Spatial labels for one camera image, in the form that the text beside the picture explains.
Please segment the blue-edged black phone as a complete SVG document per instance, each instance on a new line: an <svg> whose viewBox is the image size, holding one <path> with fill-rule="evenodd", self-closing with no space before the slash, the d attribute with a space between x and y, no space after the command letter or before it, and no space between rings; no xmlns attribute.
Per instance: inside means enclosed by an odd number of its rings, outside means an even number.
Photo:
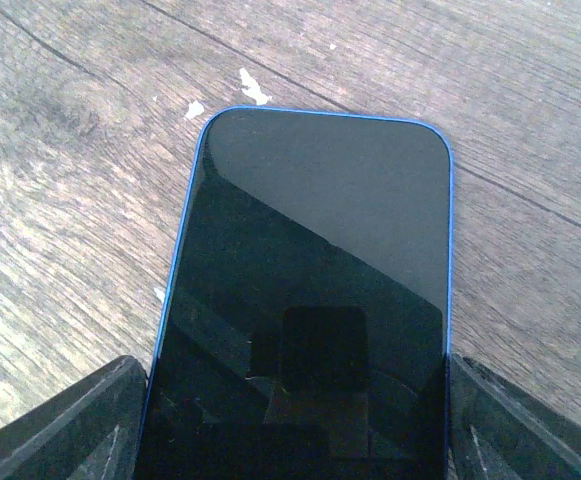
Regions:
<svg viewBox="0 0 581 480"><path fill-rule="evenodd" d="M443 479L452 162L415 120L232 107L195 151L138 479Z"/></svg>

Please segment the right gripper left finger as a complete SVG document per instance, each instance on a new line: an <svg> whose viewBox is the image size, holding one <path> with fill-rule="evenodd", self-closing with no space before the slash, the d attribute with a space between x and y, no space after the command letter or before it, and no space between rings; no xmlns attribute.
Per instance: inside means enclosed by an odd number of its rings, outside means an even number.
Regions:
<svg viewBox="0 0 581 480"><path fill-rule="evenodd" d="M146 372L120 356L0 429L0 479L130 479Z"/></svg>

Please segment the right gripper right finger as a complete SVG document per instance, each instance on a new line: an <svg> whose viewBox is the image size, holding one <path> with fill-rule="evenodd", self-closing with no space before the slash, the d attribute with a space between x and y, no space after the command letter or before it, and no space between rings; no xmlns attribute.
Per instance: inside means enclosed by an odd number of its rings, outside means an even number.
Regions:
<svg viewBox="0 0 581 480"><path fill-rule="evenodd" d="M581 426L458 354L450 357L450 419L460 479L581 479Z"/></svg>

